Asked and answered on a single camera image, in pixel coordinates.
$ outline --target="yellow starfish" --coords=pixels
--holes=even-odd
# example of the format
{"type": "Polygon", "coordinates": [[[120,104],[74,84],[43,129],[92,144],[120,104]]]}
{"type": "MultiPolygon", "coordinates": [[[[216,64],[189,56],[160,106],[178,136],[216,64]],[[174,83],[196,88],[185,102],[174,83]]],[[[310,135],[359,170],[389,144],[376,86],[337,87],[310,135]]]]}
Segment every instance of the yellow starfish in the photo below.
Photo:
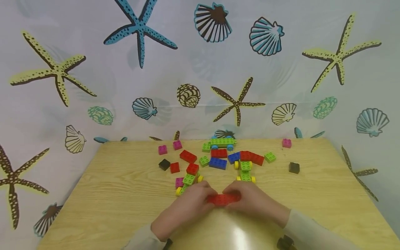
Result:
{"type": "Polygon", "coordinates": [[[369,42],[364,42],[357,46],[354,46],[350,50],[345,51],[345,47],[347,45],[348,38],[350,36],[351,29],[354,23],[355,13],[351,14],[350,17],[347,19],[346,25],[344,26],[344,30],[342,33],[342,37],[340,38],[339,47],[336,53],[332,53],[328,50],[324,50],[321,48],[314,48],[310,50],[306,50],[302,53],[303,56],[313,59],[319,59],[322,61],[329,62],[328,66],[324,69],[321,73],[320,77],[318,77],[317,81],[315,82],[314,86],[312,87],[311,93],[314,92],[326,75],[336,66],[336,71],[338,73],[339,82],[341,85],[344,84],[344,66],[343,60],[348,58],[355,53],[360,51],[374,48],[380,46],[382,43],[380,41],[374,40],[369,42]]]}
{"type": "Polygon", "coordinates": [[[65,106],[68,107],[70,101],[68,99],[67,91],[65,89],[64,80],[68,79],[70,82],[75,84],[78,88],[88,93],[91,96],[97,96],[92,91],[90,91],[86,86],[84,86],[79,80],[68,74],[68,71],[78,66],[81,62],[86,60],[84,55],[75,55],[61,64],[58,64],[50,56],[50,54],[38,43],[33,36],[31,36],[27,31],[22,31],[22,35],[29,45],[36,51],[36,53],[48,64],[50,69],[38,69],[38,70],[28,70],[13,76],[10,79],[10,84],[12,86],[27,84],[34,80],[55,77],[56,87],[58,94],[60,95],[65,106]]]}
{"type": "Polygon", "coordinates": [[[20,219],[20,209],[18,206],[18,195],[15,192],[15,184],[19,184],[22,186],[26,186],[29,188],[33,188],[39,192],[48,194],[49,191],[45,189],[44,187],[40,186],[39,184],[36,184],[34,182],[30,182],[28,180],[21,179],[19,176],[22,174],[22,172],[28,170],[30,167],[34,166],[38,160],[42,156],[44,156],[49,148],[43,150],[41,153],[37,154],[34,156],[32,159],[27,161],[25,164],[23,164],[19,169],[13,171],[11,167],[11,163],[4,152],[3,147],[0,145],[0,166],[1,169],[4,171],[6,174],[7,178],[0,180],[0,186],[3,185],[9,185],[10,188],[8,189],[8,203],[10,204],[10,209],[11,209],[11,219],[12,219],[12,226],[14,229],[17,229],[18,226],[18,221],[20,219]]]}
{"type": "Polygon", "coordinates": [[[236,125],[239,127],[240,126],[240,120],[241,120],[241,115],[240,115],[240,106],[246,106],[246,107],[255,107],[255,106],[264,106],[265,103],[261,103],[261,102],[242,102],[244,97],[246,96],[247,92],[250,89],[251,83],[253,82],[253,78],[250,77],[247,80],[247,83],[244,85],[242,92],[240,93],[239,99],[236,101],[234,100],[230,95],[228,95],[226,92],[220,90],[217,87],[211,87],[212,90],[214,90],[218,95],[220,95],[222,98],[224,98],[225,100],[231,102],[233,105],[229,106],[227,109],[225,109],[224,111],[222,111],[217,118],[214,119],[213,122],[218,121],[219,119],[221,119],[224,115],[226,115],[227,113],[229,113],[229,111],[233,108],[235,108],[236,110],[236,125]]]}

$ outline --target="starfish print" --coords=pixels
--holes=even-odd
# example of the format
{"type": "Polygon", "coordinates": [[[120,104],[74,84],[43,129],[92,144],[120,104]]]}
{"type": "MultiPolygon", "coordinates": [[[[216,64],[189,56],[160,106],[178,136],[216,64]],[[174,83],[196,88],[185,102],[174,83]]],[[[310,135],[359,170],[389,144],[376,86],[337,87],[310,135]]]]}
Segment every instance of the starfish print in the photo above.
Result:
{"type": "Polygon", "coordinates": [[[212,90],[214,90],[218,95],[220,95],[222,98],[224,98],[225,100],[231,102],[233,105],[228,107],[227,109],[225,109],[224,111],[222,111],[221,114],[219,114],[217,116],[217,118],[214,119],[213,122],[218,121],[219,119],[221,119],[224,115],[226,115],[227,113],[229,113],[229,111],[231,111],[231,109],[235,108],[236,109],[236,125],[239,127],[240,126],[240,106],[246,106],[246,107],[255,107],[255,106],[264,106],[265,103],[260,103],[260,102],[243,102],[244,97],[246,96],[247,92],[250,89],[251,83],[253,82],[253,78],[250,77],[247,80],[247,83],[244,85],[242,92],[240,93],[239,99],[237,101],[235,101],[230,95],[228,95],[226,92],[220,90],[217,87],[211,87],[212,90]]]}
{"type": "Polygon", "coordinates": [[[303,56],[306,56],[308,58],[319,59],[322,61],[329,62],[328,66],[324,69],[324,71],[321,73],[321,75],[315,82],[314,86],[312,87],[311,93],[314,92],[319,87],[320,83],[324,80],[324,78],[335,66],[336,66],[336,71],[338,73],[340,85],[344,85],[343,60],[351,55],[354,55],[355,53],[358,53],[360,51],[369,48],[378,47],[382,44],[380,41],[375,40],[375,41],[364,42],[362,44],[354,46],[349,50],[345,50],[351,29],[353,27],[354,17],[355,13],[351,14],[350,17],[347,19],[346,25],[344,26],[344,30],[342,33],[342,37],[340,38],[339,47],[336,53],[321,48],[306,50],[302,53],[303,56]]]}
{"type": "Polygon", "coordinates": [[[378,198],[374,195],[374,193],[362,182],[362,180],[360,180],[359,176],[366,176],[366,175],[370,175],[370,174],[375,174],[378,172],[378,170],[376,168],[371,168],[371,169],[366,169],[363,171],[358,171],[358,172],[354,172],[353,168],[351,167],[351,162],[350,162],[350,158],[349,155],[347,154],[346,150],[344,149],[344,147],[342,146],[342,153],[344,155],[344,159],[346,160],[346,164],[348,166],[348,168],[350,169],[350,171],[353,173],[354,177],[356,178],[356,180],[358,181],[358,183],[360,183],[362,185],[362,187],[376,200],[379,201],[378,198]]]}
{"type": "Polygon", "coordinates": [[[90,91],[86,86],[84,86],[79,80],[68,74],[68,71],[78,66],[81,62],[86,60],[84,55],[75,55],[61,64],[56,63],[56,61],[50,56],[50,54],[31,36],[27,31],[22,31],[22,35],[29,45],[36,51],[36,53],[44,60],[45,63],[50,67],[49,69],[38,69],[38,70],[28,70],[13,76],[10,79],[10,84],[12,86],[27,84],[34,80],[45,79],[49,77],[55,77],[56,87],[58,94],[60,95],[62,102],[68,107],[70,101],[68,99],[67,91],[65,89],[64,80],[68,79],[70,82],[75,84],[78,88],[88,93],[91,96],[97,96],[92,91],[90,91]]]}
{"type": "Polygon", "coordinates": [[[171,40],[167,39],[165,36],[161,35],[157,31],[146,25],[149,20],[151,13],[153,11],[154,5],[157,0],[147,0],[142,9],[142,13],[139,18],[136,17],[132,8],[126,0],[115,0],[121,10],[124,12],[126,17],[130,20],[131,24],[124,25],[118,28],[116,31],[111,33],[105,40],[104,44],[114,44],[125,36],[136,33],[138,39],[138,57],[139,65],[143,68],[144,65],[144,37],[148,36],[154,41],[167,46],[171,49],[176,50],[178,47],[171,40]]]}
{"type": "Polygon", "coordinates": [[[15,184],[19,184],[22,186],[26,186],[29,188],[33,188],[34,190],[37,190],[39,192],[48,194],[49,191],[39,184],[36,184],[34,182],[28,181],[21,179],[19,176],[22,174],[24,171],[28,170],[30,167],[34,166],[38,160],[42,156],[44,156],[47,151],[49,151],[49,148],[43,150],[36,156],[34,156],[32,159],[27,161],[25,164],[23,164],[19,169],[13,171],[11,167],[11,163],[4,152],[3,147],[0,145],[0,167],[6,174],[7,178],[0,180],[0,186],[3,185],[9,185],[10,188],[8,189],[8,203],[10,204],[10,209],[11,209],[11,219],[12,219],[12,226],[14,229],[17,229],[18,226],[18,221],[20,219],[20,210],[18,206],[18,195],[15,192],[15,184]]]}
{"type": "MultiPolygon", "coordinates": [[[[178,131],[176,131],[176,133],[175,133],[174,141],[179,140],[179,135],[180,135],[180,132],[179,132],[179,130],[178,130],[178,131]]],[[[162,141],[161,139],[158,139],[157,137],[153,137],[153,136],[149,136],[149,138],[150,138],[150,139],[153,139],[153,140],[155,140],[155,141],[162,141]]]]}

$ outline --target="blue starfish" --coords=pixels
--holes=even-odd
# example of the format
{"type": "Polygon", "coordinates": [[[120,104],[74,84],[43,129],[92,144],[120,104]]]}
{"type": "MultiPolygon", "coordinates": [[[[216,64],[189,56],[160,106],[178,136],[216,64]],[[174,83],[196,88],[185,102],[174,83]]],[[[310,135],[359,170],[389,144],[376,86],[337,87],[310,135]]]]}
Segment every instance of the blue starfish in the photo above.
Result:
{"type": "Polygon", "coordinates": [[[147,0],[139,18],[136,17],[126,0],[115,0],[115,2],[125,13],[126,17],[131,21],[131,24],[124,25],[111,33],[111,35],[104,40],[105,45],[114,44],[125,36],[136,33],[138,37],[139,65],[141,68],[143,68],[144,65],[144,36],[148,36],[154,41],[159,42],[160,44],[171,49],[176,50],[178,48],[171,40],[167,39],[165,36],[146,25],[157,0],[147,0]]]}

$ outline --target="hand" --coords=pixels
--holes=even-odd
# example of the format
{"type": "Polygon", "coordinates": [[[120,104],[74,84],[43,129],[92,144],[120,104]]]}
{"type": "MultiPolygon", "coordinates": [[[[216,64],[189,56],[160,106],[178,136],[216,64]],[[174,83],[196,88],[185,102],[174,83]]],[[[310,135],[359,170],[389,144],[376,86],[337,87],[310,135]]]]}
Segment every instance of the hand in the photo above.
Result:
{"type": "Polygon", "coordinates": [[[151,230],[162,242],[181,225],[190,222],[214,208],[207,203],[207,196],[216,195],[217,191],[206,181],[188,187],[166,210],[152,222],[151,230]]]}
{"type": "Polygon", "coordinates": [[[284,228],[289,220],[290,209],[272,199],[253,182],[234,181],[227,186],[223,193],[240,192],[242,199],[231,203],[225,208],[241,211],[262,219],[271,219],[284,228]]]}

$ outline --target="teal shell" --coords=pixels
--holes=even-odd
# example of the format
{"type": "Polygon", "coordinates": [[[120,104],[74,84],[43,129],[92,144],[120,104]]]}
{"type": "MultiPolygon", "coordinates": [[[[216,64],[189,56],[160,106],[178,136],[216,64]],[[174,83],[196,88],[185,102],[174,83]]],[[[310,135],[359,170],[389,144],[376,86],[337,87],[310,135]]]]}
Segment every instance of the teal shell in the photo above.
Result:
{"type": "Polygon", "coordinates": [[[114,116],[112,115],[110,110],[100,106],[89,108],[88,114],[90,118],[101,125],[111,125],[114,119],[114,116]]]}

